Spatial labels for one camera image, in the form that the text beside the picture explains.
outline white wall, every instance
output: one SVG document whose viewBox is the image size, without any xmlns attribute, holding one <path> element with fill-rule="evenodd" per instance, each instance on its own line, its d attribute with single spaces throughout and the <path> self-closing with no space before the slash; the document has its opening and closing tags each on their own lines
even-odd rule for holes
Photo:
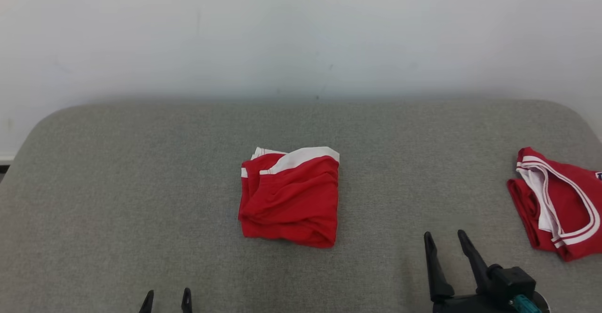
<svg viewBox="0 0 602 313">
<path fill-rule="evenodd" d="M 0 159 L 123 94 L 541 98 L 602 135 L 602 0 L 0 0 Z"/>
</svg>

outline white stripe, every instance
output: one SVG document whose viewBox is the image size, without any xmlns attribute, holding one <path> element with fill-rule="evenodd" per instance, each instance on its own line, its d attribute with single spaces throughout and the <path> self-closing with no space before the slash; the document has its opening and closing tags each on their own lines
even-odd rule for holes
<svg viewBox="0 0 602 313">
<path fill-rule="evenodd" d="M 559 234 L 561 234 L 561 236 L 577 235 L 577 234 L 580 234 L 580 233 L 584 232 L 585 230 L 591 228 L 591 226 L 593 225 L 593 220 L 595 219 L 595 216 L 593 215 L 593 212 L 592 212 L 591 209 L 593 208 L 594 211 L 596 211 L 596 208 L 595 208 L 594 204 L 589 200 L 589 198 L 587 197 L 587 195 L 585 194 L 585 192 L 582 191 L 579 188 L 579 186 L 576 185 L 572 180 L 570 180 L 566 176 L 561 175 L 559 172 L 557 172 L 556 170 L 554 170 L 550 165 L 548 165 L 548 163 L 546 163 L 545 161 L 541 160 L 540 158 L 538 158 L 536 156 L 525 156 L 525 157 L 523 157 L 523 161 L 525 159 L 528 159 L 530 161 L 539 161 L 539 163 L 526 162 L 526 163 L 523 163 L 523 165 L 533 165 L 533 166 L 537 165 L 537 166 L 542 166 L 545 169 L 548 169 L 550 172 L 552 172 L 556 176 L 558 176 L 559 178 L 561 178 L 562 180 L 565 180 L 566 183 L 570 184 L 575 189 L 575 191 L 577 191 L 577 193 L 579 194 L 579 196 L 581 198 L 581 201 L 583 201 L 584 204 L 585 204 L 585 208 L 587 209 L 587 213 L 589 214 L 589 220 L 590 220 L 589 223 L 585 227 L 583 227 L 582 229 L 580 229 L 578 231 L 571 232 L 571 233 L 566 233 L 566 234 L 564 234 L 564 232 L 559 232 Z M 547 197 L 548 197 L 547 202 L 549 203 L 549 206 L 551 206 L 552 209 L 553 209 L 554 205 L 553 205 L 553 203 L 552 203 L 552 201 L 550 199 L 550 195 L 549 195 L 549 193 L 548 193 L 547 190 L 546 190 L 546 194 L 547 194 Z"/>
<path fill-rule="evenodd" d="M 558 218 L 558 214 L 556 214 L 556 208 L 554 207 L 554 203 L 552 202 L 552 197 L 550 197 L 550 191 L 549 191 L 550 188 L 548 188 L 549 184 L 550 184 L 550 176 L 548 175 L 548 172 L 546 171 L 546 179 L 544 180 L 544 197 L 546 199 L 546 204 L 548 205 L 548 208 L 550 209 L 550 212 L 554 216 L 554 220 L 558 225 L 558 227 L 556 229 L 556 232 L 558 232 L 558 234 L 553 233 L 552 240 L 558 240 L 560 238 L 559 234 L 564 234 L 565 232 L 562 229 L 561 221 Z"/>
<path fill-rule="evenodd" d="M 339 154 L 329 147 L 305 147 L 280 157 L 271 169 L 260 171 L 260 175 L 276 174 L 287 169 L 294 169 L 306 161 L 317 157 L 329 156 L 339 161 Z"/>
<path fill-rule="evenodd" d="M 557 230 L 557 223 L 552 220 L 552 213 L 548 205 L 546 204 L 546 196 L 544 195 L 547 173 L 544 169 L 533 167 L 537 171 L 531 169 L 518 169 L 518 172 L 525 180 L 525 183 L 535 193 L 537 202 L 539 203 L 539 218 L 538 228 L 545 230 L 546 232 L 554 234 Z"/>
<path fill-rule="evenodd" d="M 286 154 L 286 152 L 273 151 L 273 150 L 268 150 L 266 148 L 257 147 L 255 149 L 255 152 L 251 156 L 251 160 L 254 160 L 254 159 L 257 159 L 260 156 L 263 156 L 263 155 L 266 155 L 266 154 L 272 154 L 272 153 Z"/>
<path fill-rule="evenodd" d="M 562 174 L 557 172 L 550 165 L 548 165 L 548 163 L 546 163 L 539 157 L 524 156 L 523 157 L 523 166 L 524 165 L 545 167 L 548 171 L 552 172 L 555 176 L 557 176 L 561 180 L 565 181 L 566 183 L 570 184 L 572 186 L 572 188 L 574 188 L 575 191 L 577 191 L 578 195 L 581 198 L 581 201 L 583 201 L 583 203 L 585 203 L 585 205 L 586 205 L 585 208 L 587 209 L 587 212 L 589 214 L 589 219 L 590 219 L 589 223 L 582 229 L 575 231 L 575 232 L 561 233 L 559 231 L 559 236 L 562 238 L 563 242 L 566 245 L 572 245 L 572 244 L 576 244 L 578 242 L 585 241 L 585 240 L 589 239 L 591 236 L 593 236 L 598 231 L 598 229 L 600 229 L 600 214 L 598 214 L 598 210 L 596 209 L 594 204 L 591 202 L 589 197 L 587 197 L 587 194 L 585 194 L 585 192 L 583 190 L 581 190 L 581 188 L 579 188 L 579 186 L 577 184 L 575 184 L 572 180 L 570 180 L 566 176 L 563 176 Z M 574 236 L 576 234 L 581 234 L 581 235 L 575 236 L 574 238 L 568 238 L 568 236 Z"/>
</svg>

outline gray sofa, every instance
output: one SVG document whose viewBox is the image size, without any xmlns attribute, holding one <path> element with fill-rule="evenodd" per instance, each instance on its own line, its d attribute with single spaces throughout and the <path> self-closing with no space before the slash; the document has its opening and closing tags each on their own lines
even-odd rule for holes
<svg viewBox="0 0 602 313">
<path fill-rule="evenodd" d="M 341 154 L 337 244 L 243 238 L 240 163 L 256 146 Z M 430 312 L 423 234 L 457 294 L 456 231 L 520 266 L 555 313 L 599 312 L 602 256 L 529 245 L 506 190 L 516 153 L 602 169 L 576 113 L 543 101 L 116 103 L 59 111 L 0 184 L 0 312 Z"/>
</svg>

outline robotic arm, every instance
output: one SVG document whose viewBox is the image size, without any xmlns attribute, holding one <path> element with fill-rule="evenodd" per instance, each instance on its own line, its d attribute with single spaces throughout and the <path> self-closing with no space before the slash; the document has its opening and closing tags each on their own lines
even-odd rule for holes
<svg viewBox="0 0 602 313">
<path fill-rule="evenodd" d="M 149 291 L 146 294 L 146 298 L 140 307 L 138 313 L 151 313 L 152 312 L 152 301 L 155 297 L 155 291 Z M 184 289 L 184 296 L 182 298 L 182 313 L 192 313 L 192 296 L 190 296 L 190 288 Z"/>
<path fill-rule="evenodd" d="M 458 231 L 464 255 L 468 257 L 477 282 L 476 294 L 454 296 L 437 258 L 430 232 L 424 234 L 430 300 L 433 313 L 549 313 L 546 300 L 535 291 L 535 280 L 520 267 L 487 266 L 466 232 Z"/>
</svg>

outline clothing pile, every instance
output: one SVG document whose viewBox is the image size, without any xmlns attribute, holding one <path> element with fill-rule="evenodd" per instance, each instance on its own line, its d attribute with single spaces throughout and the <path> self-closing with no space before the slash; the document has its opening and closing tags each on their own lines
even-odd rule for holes
<svg viewBox="0 0 602 313">
<path fill-rule="evenodd" d="M 247 238 L 328 248 L 337 238 L 339 154 L 328 147 L 285 153 L 257 148 L 243 162 L 238 211 Z"/>
<path fill-rule="evenodd" d="M 507 186 L 529 242 L 565 261 L 602 253 L 602 172 L 546 159 L 530 147 L 518 153 L 522 177 Z"/>
</svg>

